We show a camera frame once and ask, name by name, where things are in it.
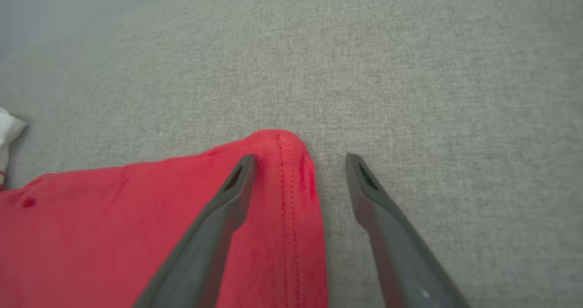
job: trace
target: red cloth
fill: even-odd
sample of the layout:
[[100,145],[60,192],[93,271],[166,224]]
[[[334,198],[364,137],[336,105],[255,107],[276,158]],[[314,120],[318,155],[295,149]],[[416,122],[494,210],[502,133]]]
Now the red cloth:
[[218,307],[327,307],[314,163],[285,131],[0,192],[0,307],[128,307],[239,159],[256,155]]

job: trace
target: red garment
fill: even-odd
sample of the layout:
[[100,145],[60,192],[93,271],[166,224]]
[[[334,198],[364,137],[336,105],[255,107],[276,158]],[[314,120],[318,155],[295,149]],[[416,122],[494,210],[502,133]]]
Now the red garment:
[[285,131],[0,192],[0,307],[131,306],[245,154],[256,180],[217,307],[327,307],[314,163]]

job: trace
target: white object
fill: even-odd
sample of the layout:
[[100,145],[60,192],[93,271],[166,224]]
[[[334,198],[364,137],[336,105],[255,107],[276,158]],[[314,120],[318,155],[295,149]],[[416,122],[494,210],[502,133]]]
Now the white object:
[[12,117],[6,109],[0,108],[0,190],[4,187],[8,167],[8,146],[26,126],[27,123]]

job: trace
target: gray fabric surface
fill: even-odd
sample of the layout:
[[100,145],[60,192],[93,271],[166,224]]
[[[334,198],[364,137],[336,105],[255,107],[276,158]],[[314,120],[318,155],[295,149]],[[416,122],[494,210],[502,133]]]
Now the gray fabric surface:
[[380,307],[361,154],[475,307],[583,302],[583,0],[168,0],[0,67],[8,186],[257,129],[317,166],[330,307]]

